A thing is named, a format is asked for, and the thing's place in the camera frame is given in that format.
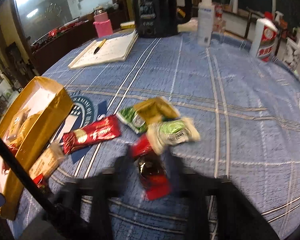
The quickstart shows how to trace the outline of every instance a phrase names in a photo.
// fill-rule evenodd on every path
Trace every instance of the kettle handle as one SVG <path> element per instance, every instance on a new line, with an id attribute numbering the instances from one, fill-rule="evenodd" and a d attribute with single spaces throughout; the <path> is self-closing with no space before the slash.
<path id="1" fill-rule="evenodd" d="M 186 16 L 184 18 L 177 17 L 178 24 L 187 23 L 192 17 L 192 0 L 185 0 L 184 7 Z"/>

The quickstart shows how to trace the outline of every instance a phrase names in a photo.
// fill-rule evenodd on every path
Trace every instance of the white spray bottle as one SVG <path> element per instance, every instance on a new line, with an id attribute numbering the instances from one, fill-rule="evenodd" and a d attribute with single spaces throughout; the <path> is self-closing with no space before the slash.
<path id="1" fill-rule="evenodd" d="M 214 20 L 214 5 L 212 0 L 202 0 L 198 4 L 198 44 L 210 46 Z"/>

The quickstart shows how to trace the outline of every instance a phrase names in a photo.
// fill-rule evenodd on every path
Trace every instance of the plaid tablecloth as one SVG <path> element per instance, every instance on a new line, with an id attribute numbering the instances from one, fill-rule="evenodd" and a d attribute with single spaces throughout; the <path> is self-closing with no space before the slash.
<path id="1" fill-rule="evenodd" d="M 183 116 L 194 119 L 201 135 L 200 142 L 174 147 L 175 155 L 207 176 L 229 176 L 281 239 L 299 225 L 300 82 L 291 72 L 252 58 L 245 41 L 214 35 L 211 47 L 202 48 L 196 33 L 139 38 L 125 62 L 69 70 L 67 65 L 87 44 L 43 75 L 71 94 L 76 105 L 70 125 L 78 128 L 94 121 L 103 100 L 107 114 L 113 114 L 146 98 L 164 96 Z M 77 163 L 68 156 L 49 178 L 52 191 L 60 190 L 70 177 L 97 174 L 123 155 L 125 143 L 138 137 L 123 124 L 121 130 L 121 137 L 83 150 L 87 154 Z M 216 239 L 215 202 L 207 201 L 211 239 Z M 85 219 L 90 204 L 91 199 L 83 198 Z M 109 206 L 115 239 L 183 238 L 186 201 L 172 196 L 147 201 L 136 171 L 130 174 L 126 193 L 110 199 Z M 24 190 L 16 220 L 9 221 L 15 237 L 40 210 Z"/>

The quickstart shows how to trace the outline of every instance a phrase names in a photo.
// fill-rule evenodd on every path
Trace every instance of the gift box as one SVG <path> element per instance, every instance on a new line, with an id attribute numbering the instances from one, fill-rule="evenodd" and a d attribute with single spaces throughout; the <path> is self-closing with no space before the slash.
<path id="1" fill-rule="evenodd" d="M 0 120 L 0 137 L 4 141 L 11 120 L 18 111 L 29 107 L 28 116 L 40 113 L 16 153 L 17 160 L 26 172 L 41 155 L 72 106 L 72 100 L 62 85 L 49 78 L 35 77 L 9 107 Z M 2 174 L 2 162 L 0 157 L 0 192 L 5 196 L 6 203 L 0 209 L 0 215 L 14 220 L 23 185 L 12 171 Z"/>

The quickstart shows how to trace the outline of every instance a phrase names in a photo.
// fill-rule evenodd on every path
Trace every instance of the red snack wrapper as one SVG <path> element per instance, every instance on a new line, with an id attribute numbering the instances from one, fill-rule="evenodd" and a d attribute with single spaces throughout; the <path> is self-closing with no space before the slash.
<path id="1" fill-rule="evenodd" d="M 115 115 L 111 115 L 101 121 L 63 134 L 63 152 L 67 155 L 88 145 L 113 139 L 120 135 L 118 119 Z"/>
<path id="2" fill-rule="evenodd" d="M 13 156 L 16 156 L 16 154 L 18 152 L 18 148 L 16 147 L 16 145 L 14 143 L 11 143 L 8 146 L 8 148 L 11 151 L 11 153 L 13 154 Z M 8 170 L 10 170 L 9 165 L 7 165 L 7 163 L 5 161 L 3 161 L 3 163 L 2 163 L 2 174 L 6 173 Z"/>
<path id="3" fill-rule="evenodd" d="M 160 157 L 151 151 L 138 160 L 140 182 L 146 190 L 148 200 L 168 195 L 171 192 L 166 171 Z"/>
<path id="4" fill-rule="evenodd" d="M 146 134 L 140 136 L 139 140 L 131 146 L 131 155 L 134 159 L 151 151 L 153 150 Z"/>
<path id="5" fill-rule="evenodd" d="M 37 177 L 33 179 L 33 182 L 37 185 L 37 187 L 41 190 L 43 194 L 50 194 L 51 191 L 49 189 L 48 183 L 46 182 L 43 174 L 41 173 Z"/>

